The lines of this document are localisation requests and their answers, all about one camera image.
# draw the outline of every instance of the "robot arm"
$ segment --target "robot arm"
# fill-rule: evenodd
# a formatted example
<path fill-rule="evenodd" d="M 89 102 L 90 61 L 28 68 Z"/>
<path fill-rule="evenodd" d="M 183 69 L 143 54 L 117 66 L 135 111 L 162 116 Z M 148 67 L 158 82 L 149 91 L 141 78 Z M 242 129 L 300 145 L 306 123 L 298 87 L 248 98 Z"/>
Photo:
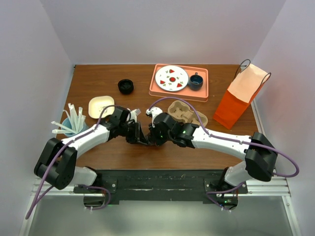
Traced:
<path fill-rule="evenodd" d="M 207 130 L 208 133 L 227 139 L 240 140 L 239 143 L 209 137 L 203 128 L 196 124 L 176 122 L 169 114 L 160 112 L 153 107 L 147 110 L 146 114 L 152 116 L 150 128 L 150 140 L 156 145 L 161 145 L 166 141 L 172 141 L 180 147 L 206 148 L 233 155 L 242 160 L 234 167 L 229 167 L 223 172 L 224 182 L 216 184 L 217 189 L 222 189 L 222 185 L 227 184 L 237 186 L 246 180 L 255 178 L 261 181 L 270 181 L 277 160 L 277 153 L 265 148 L 257 148 L 243 144 L 243 141 L 273 146 L 267 138 L 260 133 L 254 135 L 238 136 Z"/>
<path fill-rule="evenodd" d="M 83 133 L 61 141 L 56 138 L 50 139 L 35 166 L 35 175 L 43 178 L 56 153 L 69 141 L 75 140 L 61 153 L 62 158 L 57 160 L 49 170 L 46 181 L 59 190 L 64 189 L 69 184 L 94 184 L 97 179 L 95 170 L 88 167 L 76 167 L 76 160 L 97 145 L 116 138 L 118 135 L 126 136 L 129 114 L 131 114 L 130 110 L 117 107 L 108 121 L 103 119 L 99 125 L 95 124 Z"/>

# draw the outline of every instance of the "navy mug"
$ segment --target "navy mug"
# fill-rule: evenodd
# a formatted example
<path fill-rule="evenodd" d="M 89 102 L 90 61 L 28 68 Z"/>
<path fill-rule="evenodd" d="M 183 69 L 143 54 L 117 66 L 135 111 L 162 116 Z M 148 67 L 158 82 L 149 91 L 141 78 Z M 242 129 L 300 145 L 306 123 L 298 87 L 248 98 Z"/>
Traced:
<path fill-rule="evenodd" d="M 203 84 L 203 78 L 198 75 L 196 72 L 194 75 L 192 75 L 188 81 L 188 86 L 191 90 L 198 91 L 201 89 Z"/>

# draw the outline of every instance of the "blue cup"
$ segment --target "blue cup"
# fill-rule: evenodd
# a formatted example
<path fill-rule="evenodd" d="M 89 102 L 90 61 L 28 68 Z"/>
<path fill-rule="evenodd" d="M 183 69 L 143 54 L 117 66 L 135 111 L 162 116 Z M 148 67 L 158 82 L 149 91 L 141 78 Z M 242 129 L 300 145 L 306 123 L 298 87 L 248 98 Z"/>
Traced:
<path fill-rule="evenodd" d="M 71 123 L 70 123 L 70 121 L 69 121 L 69 118 L 66 118 L 66 119 L 63 121 L 62 125 L 64 125 L 64 126 L 67 127 L 67 128 L 72 129 L 72 126 L 71 126 Z M 84 131 L 86 131 L 86 130 L 88 130 L 88 129 L 89 129 L 89 127 L 88 127 L 87 124 L 84 122 L 83 128 L 78 132 L 78 134 L 79 134 L 79 133 L 82 133 L 82 132 L 84 132 Z M 72 137 L 72 136 L 74 136 L 74 135 L 77 135 L 77 134 L 74 134 L 74 133 L 66 133 L 66 134 L 64 134 L 64 135 L 66 135 L 68 138 L 70 138 L 70 137 Z"/>
<path fill-rule="evenodd" d="M 198 91 L 201 89 L 203 85 L 203 78 L 198 75 L 196 72 L 194 75 L 192 75 L 188 81 L 188 86 L 191 90 Z"/>

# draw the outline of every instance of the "white wall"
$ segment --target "white wall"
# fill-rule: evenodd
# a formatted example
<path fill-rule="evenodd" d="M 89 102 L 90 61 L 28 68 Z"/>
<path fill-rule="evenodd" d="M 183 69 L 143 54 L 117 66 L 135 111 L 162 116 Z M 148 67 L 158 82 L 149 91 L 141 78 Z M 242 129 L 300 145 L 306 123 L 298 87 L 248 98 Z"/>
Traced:
<path fill-rule="evenodd" d="M 15 236 L 72 66 L 38 0 L 2 1 L 0 32 L 0 230 Z"/>
<path fill-rule="evenodd" d="M 285 0 L 41 0 L 73 63 L 240 63 Z"/>
<path fill-rule="evenodd" d="M 315 210 L 315 2 L 287 0 L 254 63 L 272 76 L 257 98 L 272 143 L 298 162 L 288 179 L 294 209 L 305 236 L 314 235 Z M 278 157 L 277 170 L 294 168 Z"/>

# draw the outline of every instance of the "paper egg carton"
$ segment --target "paper egg carton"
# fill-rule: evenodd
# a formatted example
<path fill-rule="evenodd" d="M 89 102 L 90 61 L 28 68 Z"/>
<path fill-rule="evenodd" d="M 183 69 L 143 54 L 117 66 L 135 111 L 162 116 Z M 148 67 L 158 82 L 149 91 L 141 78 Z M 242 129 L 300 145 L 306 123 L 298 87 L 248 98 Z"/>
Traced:
<path fill-rule="evenodd" d="M 190 107 L 182 101 L 179 100 L 174 101 L 168 107 L 167 112 L 178 122 L 193 123 L 200 125 L 195 112 L 192 111 Z M 203 125 L 206 126 L 208 123 L 208 118 L 201 112 L 198 112 L 198 114 L 201 118 Z"/>

